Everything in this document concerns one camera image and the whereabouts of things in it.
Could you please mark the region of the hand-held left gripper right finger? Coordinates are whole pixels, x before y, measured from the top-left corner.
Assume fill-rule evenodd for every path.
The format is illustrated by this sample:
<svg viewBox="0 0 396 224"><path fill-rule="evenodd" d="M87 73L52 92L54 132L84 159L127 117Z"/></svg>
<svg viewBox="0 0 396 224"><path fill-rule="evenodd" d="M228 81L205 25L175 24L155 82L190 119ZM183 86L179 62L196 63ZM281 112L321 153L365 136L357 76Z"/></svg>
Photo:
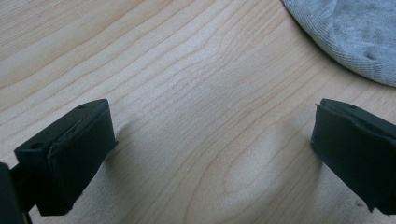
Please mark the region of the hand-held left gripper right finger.
<svg viewBox="0 0 396 224"><path fill-rule="evenodd" d="M396 215L396 125L357 106L323 99L311 147L369 210Z"/></svg>

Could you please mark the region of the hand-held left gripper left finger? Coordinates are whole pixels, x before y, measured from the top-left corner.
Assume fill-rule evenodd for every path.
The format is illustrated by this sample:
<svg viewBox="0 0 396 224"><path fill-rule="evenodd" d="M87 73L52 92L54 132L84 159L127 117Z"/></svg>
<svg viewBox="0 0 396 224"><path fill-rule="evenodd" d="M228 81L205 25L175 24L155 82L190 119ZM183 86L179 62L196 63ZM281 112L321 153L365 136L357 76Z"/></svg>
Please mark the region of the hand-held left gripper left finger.
<svg viewBox="0 0 396 224"><path fill-rule="evenodd" d="M63 216L117 141L108 100L80 105L15 149L22 208Z"/></svg>

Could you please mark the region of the grey sock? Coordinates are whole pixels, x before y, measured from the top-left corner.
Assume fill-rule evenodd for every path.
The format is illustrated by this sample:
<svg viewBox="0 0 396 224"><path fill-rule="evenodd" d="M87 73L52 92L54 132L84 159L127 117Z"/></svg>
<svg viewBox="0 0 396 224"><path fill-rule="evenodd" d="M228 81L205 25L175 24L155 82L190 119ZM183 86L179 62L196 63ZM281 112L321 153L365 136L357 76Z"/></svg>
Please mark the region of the grey sock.
<svg viewBox="0 0 396 224"><path fill-rule="evenodd" d="M396 87L396 0L281 0L331 57Z"/></svg>

